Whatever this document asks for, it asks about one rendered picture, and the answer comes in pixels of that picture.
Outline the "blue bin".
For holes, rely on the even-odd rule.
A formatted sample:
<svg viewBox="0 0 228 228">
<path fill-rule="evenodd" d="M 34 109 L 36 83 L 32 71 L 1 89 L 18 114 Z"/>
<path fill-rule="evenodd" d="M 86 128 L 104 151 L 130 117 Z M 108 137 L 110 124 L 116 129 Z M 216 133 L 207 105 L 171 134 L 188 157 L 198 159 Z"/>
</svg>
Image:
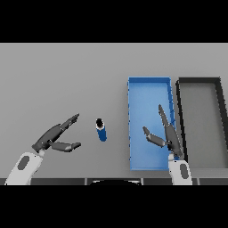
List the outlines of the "blue bin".
<svg viewBox="0 0 228 228">
<path fill-rule="evenodd" d="M 129 77 L 128 133 L 131 171 L 168 170 L 167 146 L 161 148 L 146 140 L 143 127 L 151 134 L 165 137 L 165 129 L 159 115 L 159 105 L 165 111 L 167 121 L 175 126 L 175 109 L 170 77 Z"/>
</svg>

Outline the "dark grey bin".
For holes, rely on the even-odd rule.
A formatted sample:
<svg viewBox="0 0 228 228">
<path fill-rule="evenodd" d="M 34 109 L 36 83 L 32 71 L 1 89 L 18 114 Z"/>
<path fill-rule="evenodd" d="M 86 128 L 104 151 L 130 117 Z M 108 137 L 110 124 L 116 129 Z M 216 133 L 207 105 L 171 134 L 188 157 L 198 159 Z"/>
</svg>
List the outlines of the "dark grey bin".
<svg viewBox="0 0 228 228">
<path fill-rule="evenodd" d="M 184 158 L 190 168 L 228 168 L 228 115 L 220 77 L 175 83 Z"/>
</svg>

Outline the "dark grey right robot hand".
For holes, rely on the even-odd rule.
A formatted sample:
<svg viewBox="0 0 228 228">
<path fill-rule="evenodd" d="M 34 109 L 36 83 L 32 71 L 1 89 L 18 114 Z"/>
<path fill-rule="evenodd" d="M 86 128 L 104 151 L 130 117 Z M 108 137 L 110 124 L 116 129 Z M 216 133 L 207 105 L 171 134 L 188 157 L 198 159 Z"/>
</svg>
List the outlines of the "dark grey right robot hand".
<svg viewBox="0 0 228 228">
<path fill-rule="evenodd" d="M 183 155 L 183 152 L 181 149 L 179 137 L 174 126 L 167 121 L 166 113 L 161 105 L 159 105 L 159 115 L 161 117 L 162 125 L 164 127 L 166 139 L 162 139 L 161 137 L 152 134 L 149 129 L 144 126 L 142 130 L 146 135 L 147 141 L 150 143 L 154 143 L 161 148 L 167 146 L 167 148 L 174 154 L 175 157 L 181 157 Z"/>
</svg>

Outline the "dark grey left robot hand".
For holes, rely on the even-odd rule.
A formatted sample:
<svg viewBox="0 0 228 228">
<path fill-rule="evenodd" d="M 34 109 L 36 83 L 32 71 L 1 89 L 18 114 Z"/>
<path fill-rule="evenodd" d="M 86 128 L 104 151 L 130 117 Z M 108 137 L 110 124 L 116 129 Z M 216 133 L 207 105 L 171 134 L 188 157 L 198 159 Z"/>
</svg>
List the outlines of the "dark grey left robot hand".
<svg viewBox="0 0 228 228">
<path fill-rule="evenodd" d="M 78 114 L 69 118 L 62 124 L 57 124 L 47 130 L 36 143 L 32 145 L 32 148 L 39 153 L 41 150 L 47 150 L 52 148 L 53 150 L 63 151 L 63 152 L 71 152 L 78 148 L 81 143 L 66 143 L 66 142 L 58 142 L 59 137 L 74 123 L 77 122 Z"/>
</svg>

